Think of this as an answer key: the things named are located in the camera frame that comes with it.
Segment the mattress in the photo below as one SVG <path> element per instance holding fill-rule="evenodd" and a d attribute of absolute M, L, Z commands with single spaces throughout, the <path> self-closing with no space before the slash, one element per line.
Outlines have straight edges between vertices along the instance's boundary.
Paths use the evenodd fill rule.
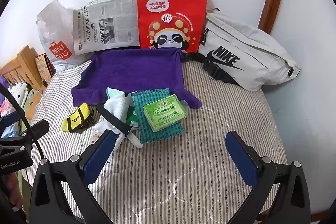
<path fill-rule="evenodd" d="M 56 73 L 36 107 L 32 124 L 45 119 L 49 133 L 39 142 L 51 162 L 81 154 L 94 133 L 93 127 L 78 133 L 61 130 L 62 120 L 72 113 L 70 89 L 90 61 Z M 245 185 L 225 148 L 226 133 L 237 131 L 261 155 L 286 164 L 285 151 L 262 90 L 215 81 L 202 64 L 183 64 L 186 89 L 202 102 L 182 121 L 185 133 L 144 144 L 138 149 L 126 139 L 106 163 L 97 181 L 88 186 L 114 223 L 226 223 L 248 196 Z M 34 181 L 40 155 L 33 146 L 34 165 L 28 168 Z M 65 195 L 74 214 L 81 213 L 66 183 Z M 271 206 L 274 185 L 263 210 Z"/>

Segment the nike swoosh logo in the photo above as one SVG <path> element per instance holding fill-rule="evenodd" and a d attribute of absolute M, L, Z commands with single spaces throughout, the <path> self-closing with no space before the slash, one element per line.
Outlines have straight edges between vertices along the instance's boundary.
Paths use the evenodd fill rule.
<path fill-rule="evenodd" d="M 209 59 L 211 62 L 214 62 L 214 63 L 217 63 L 217 64 L 221 64 L 221 65 L 224 65 L 224 66 L 227 66 L 227 67 L 231 67 L 231 68 L 235 68 L 235 69 L 243 70 L 243 69 L 240 69 L 240 68 L 235 67 L 234 65 L 230 65 L 230 64 L 228 64 L 228 63 L 225 63 L 225 62 L 222 61 L 222 60 L 218 60 L 217 58 L 214 58 L 214 56 L 212 55 L 212 52 L 213 52 L 213 51 L 210 51 L 210 52 L 207 54 L 207 59 Z"/>

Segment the cartoon panda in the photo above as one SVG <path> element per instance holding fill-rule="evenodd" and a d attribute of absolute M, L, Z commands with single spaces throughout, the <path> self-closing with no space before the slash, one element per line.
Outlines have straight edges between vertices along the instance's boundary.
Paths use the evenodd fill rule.
<path fill-rule="evenodd" d="M 164 14 L 154 20 L 148 29 L 152 47 L 175 47 L 186 51 L 189 47 L 190 26 L 183 17 Z"/>

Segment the wooden headboard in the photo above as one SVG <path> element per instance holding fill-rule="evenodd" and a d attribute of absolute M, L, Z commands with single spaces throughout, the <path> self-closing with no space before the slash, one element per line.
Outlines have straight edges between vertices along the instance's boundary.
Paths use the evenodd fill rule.
<path fill-rule="evenodd" d="M 16 58 L 0 68 L 0 75 L 3 75 L 10 84 L 27 82 L 33 89 L 39 89 L 42 79 L 36 67 L 35 57 L 34 50 L 25 46 Z"/>

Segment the metal bolt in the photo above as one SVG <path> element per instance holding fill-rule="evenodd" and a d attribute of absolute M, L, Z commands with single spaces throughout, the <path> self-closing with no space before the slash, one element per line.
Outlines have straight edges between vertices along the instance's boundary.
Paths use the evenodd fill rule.
<path fill-rule="evenodd" d="M 45 165 L 47 162 L 48 162 L 47 159 L 42 159 L 40 160 L 40 165 Z"/>
<path fill-rule="evenodd" d="M 301 167 L 301 163 L 300 163 L 299 161 L 297 161 L 297 160 L 294 162 L 294 165 L 295 165 L 296 167 Z"/>
<path fill-rule="evenodd" d="M 271 158 L 266 156 L 266 157 L 263 157 L 263 158 L 262 158 L 262 161 L 263 161 L 264 163 L 268 164 L 268 163 L 271 162 Z"/>
<path fill-rule="evenodd" d="M 72 162 L 76 162 L 77 160 L 79 160 L 79 156 L 78 155 L 72 155 L 71 158 L 70 158 L 70 160 Z"/>

